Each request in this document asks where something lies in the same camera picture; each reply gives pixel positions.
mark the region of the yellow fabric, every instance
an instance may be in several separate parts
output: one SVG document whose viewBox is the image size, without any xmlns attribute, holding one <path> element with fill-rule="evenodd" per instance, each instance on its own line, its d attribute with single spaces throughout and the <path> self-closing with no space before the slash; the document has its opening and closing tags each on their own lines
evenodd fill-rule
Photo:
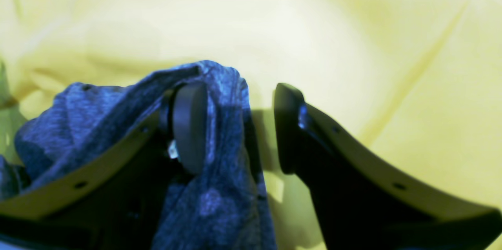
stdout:
<svg viewBox="0 0 502 250">
<path fill-rule="evenodd" d="M 398 168 L 502 207 L 501 20 L 502 0 L 0 0 L 0 55 L 28 119 L 72 82 L 125 86 L 202 59 L 235 67 L 278 246 L 321 250 L 308 190 L 276 158 L 276 84 Z"/>
</svg>

